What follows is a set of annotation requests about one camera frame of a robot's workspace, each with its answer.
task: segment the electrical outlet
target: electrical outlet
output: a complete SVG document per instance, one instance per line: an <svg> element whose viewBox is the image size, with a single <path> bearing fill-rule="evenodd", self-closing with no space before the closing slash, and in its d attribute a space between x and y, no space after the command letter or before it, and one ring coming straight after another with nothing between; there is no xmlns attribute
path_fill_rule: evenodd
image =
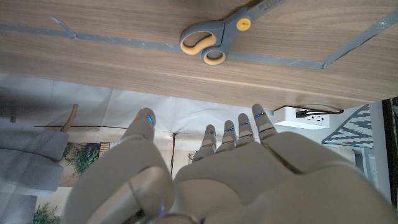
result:
<svg viewBox="0 0 398 224"><path fill-rule="evenodd" d="M328 114L296 118L296 112L298 111L306 111L306 109L285 106L274 111L274 124L312 130L330 127L330 118Z"/></svg>

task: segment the wood grain surface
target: wood grain surface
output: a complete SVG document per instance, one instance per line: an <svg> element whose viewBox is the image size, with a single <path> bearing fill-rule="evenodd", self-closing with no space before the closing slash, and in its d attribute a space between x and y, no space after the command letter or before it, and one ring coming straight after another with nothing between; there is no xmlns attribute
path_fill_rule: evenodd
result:
<svg viewBox="0 0 398 224"><path fill-rule="evenodd" d="M75 32L178 44L188 26L222 19L247 3L250 1L1 0L0 22L61 29L49 18L54 16ZM286 0L238 36L232 50L323 60L397 7L396 0Z"/></svg>
<svg viewBox="0 0 398 224"><path fill-rule="evenodd" d="M0 23L178 44L188 26L222 19L248 1L10 1ZM233 51L323 60L398 7L396 0L286 0L236 38ZM0 72L232 105L323 104L350 108L398 95L398 24L326 70L60 37L0 32Z"/></svg>
<svg viewBox="0 0 398 224"><path fill-rule="evenodd" d="M372 41L326 70L311 70L240 60L208 66L182 53L3 31L0 72L269 109L350 108L398 95L397 58L373 62L389 48Z"/></svg>

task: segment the duct tape strip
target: duct tape strip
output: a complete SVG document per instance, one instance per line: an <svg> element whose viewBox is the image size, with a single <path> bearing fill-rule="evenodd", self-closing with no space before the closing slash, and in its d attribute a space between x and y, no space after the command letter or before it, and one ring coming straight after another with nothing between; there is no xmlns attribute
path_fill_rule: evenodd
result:
<svg viewBox="0 0 398 224"><path fill-rule="evenodd" d="M241 52L231 52L229 53L228 58L247 60L250 62L271 63L274 65L288 65L300 68L312 68L312 69L323 68L323 62L316 62L312 60L300 60L294 58L282 58L282 57L267 56L267 55L247 54Z"/></svg>
<svg viewBox="0 0 398 224"><path fill-rule="evenodd" d="M324 65L322 69L325 69L328 65L337 61L339 58L348 54L350 51L354 50L360 45L363 45L366 41L377 36L384 30L386 30L388 27L394 25L396 22L398 22L398 9L395 9L392 13L382 18L379 22L373 24L364 32L356 36L354 39L350 40L347 44L340 47L337 51L327 56L327 58L324 59L323 61Z"/></svg>
<svg viewBox="0 0 398 224"><path fill-rule="evenodd" d="M76 39L89 40L95 42L105 42L109 44L120 44L120 45L128 45L133 47L142 47L142 48L156 49L156 50L168 50L172 52L182 53L182 50L178 45L172 45L168 43L126 39L121 37L108 37L103 35L93 35L86 33L75 33L62 21L52 16L50 16L50 18L54 20L57 24L59 24L64 30L21 27L21 26L5 25L5 24L0 24L0 30L25 32L29 34L50 35L55 37L66 37L70 38L71 40L76 40ZM242 52L231 52L229 53L229 58L236 60L246 60L250 62L269 63L274 65L286 65L291 67L322 70L325 69L328 65L338 60L339 58L346 55L348 52L364 44L372 37L380 34L382 31L386 30L388 27L395 24L397 21L398 21L398 9L395 9L392 13L390 13L389 15L381 19L379 22L377 22L376 24L374 24L373 26L371 26L370 28L359 34L357 37L349 41L347 44L342 46L340 49L329 55L326 59L324 59L321 62L312 61L312 60L301 60L296 58L283 58L283 57L275 57L268 55L248 54Z"/></svg>
<svg viewBox="0 0 398 224"><path fill-rule="evenodd" d="M58 24L65 25L62 21L52 17L52 19L57 20ZM66 30L54 30L54 29L44 29L44 28L33 28L33 27L21 27L14 25L5 25L0 24L0 30L6 31L15 31L15 32L23 32L28 34L39 34L39 35L49 35L54 37L66 37L76 40L89 40L95 42L104 42L109 44L120 44L120 45L128 45L133 47L142 47L147 49L156 49L156 50L168 50L172 52L180 52L180 46L172 45L172 44L163 44L158 42L151 42L145 40L136 40L136 39L125 39L120 37L108 37L103 35L93 35L93 34L85 34L85 33L74 33L71 29L69 31ZM247 60L250 62L260 62L260 63L270 63L274 65L287 65L293 67L301 67L301 68L312 68L312 69L321 69L322 63L315 62L311 60L300 60L294 58L282 58L282 57L274 57L274 56L266 56L266 55L256 55L256 54L247 54L240 52L231 52L229 53L229 58L237 59L237 60Z"/></svg>
<svg viewBox="0 0 398 224"><path fill-rule="evenodd" d="M71 40L76 40L75 32L71 30L66 24L64 24L61 20L56 19L52 16L50 16L50 18L54 20L58 25L60 25L62 29L64 29L69 34Z"/></svg>

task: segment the blue led light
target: blue led light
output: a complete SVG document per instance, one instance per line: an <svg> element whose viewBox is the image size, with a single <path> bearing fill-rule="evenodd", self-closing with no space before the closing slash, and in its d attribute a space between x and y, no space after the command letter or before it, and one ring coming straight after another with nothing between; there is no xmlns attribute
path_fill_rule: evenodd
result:
<svg viewBox="0 0 398 224"><path fill-rule="evenodd" d="M149 115L148 115L148 121L150 121L152 124L154 124L154 122L152 121L152 118L150 118Z"/></svg>

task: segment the white floor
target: white floor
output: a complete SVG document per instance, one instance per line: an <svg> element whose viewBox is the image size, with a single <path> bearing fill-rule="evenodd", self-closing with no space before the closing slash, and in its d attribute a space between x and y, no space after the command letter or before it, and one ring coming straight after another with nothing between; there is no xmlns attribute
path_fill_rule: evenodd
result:
<svg viewBox="0 0 398 224"><path fill-rule="evenodd" d="M246 113L254 124L248 107L3 73L0 73L0 104L0 121L9 121L11 116L16 116L18 123L33 126L62 126L73 104L79 105L74 126L126 128L143 107L154 110L156 130L168 133L202 135L206 125L212 124L222 135L224 122L230 119L237 126L240 113ZM330 128L326 129L275 128L279 132L299 133L320 143L357 109L331 115ZM272 121L273 112L268 110L267 114Z"/></svg>

